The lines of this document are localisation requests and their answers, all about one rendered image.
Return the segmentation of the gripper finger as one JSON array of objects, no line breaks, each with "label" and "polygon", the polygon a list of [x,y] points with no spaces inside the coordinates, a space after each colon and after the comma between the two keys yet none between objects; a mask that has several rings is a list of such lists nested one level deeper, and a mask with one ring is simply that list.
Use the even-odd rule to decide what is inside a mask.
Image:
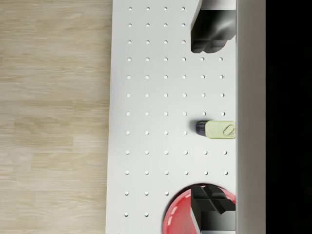
[{"label": "gripper finger", "polygon": [[235,231],[236,206],[219,187],[191,187],[191,218],[197,231]]},{"label": "gripper finger", "polygon": [[199,0],[191,23],[191,51],[216,53],[236,35],[236,0]]}]

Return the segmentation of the red plate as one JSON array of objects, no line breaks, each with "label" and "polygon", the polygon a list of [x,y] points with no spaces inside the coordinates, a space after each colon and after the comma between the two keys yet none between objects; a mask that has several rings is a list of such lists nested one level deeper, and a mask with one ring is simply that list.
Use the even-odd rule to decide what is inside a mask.
[{"label": "red plate", "polygon": [[[222,190],[235,203],[235,196]],[[235,234],[235,231],[197,231],[191,218],[191,187],[171,203],[162,225],[162,234]]]}]

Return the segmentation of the flat-sided can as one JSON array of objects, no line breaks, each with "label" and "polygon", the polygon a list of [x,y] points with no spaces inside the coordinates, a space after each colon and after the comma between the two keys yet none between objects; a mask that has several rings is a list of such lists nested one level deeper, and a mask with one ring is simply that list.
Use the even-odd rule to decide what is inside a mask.
[{"label": "flat-sided can", "polygon": [[233,121],[200,121],[196,124],[196,133],[210,139],[234,139],[235,122]]}]

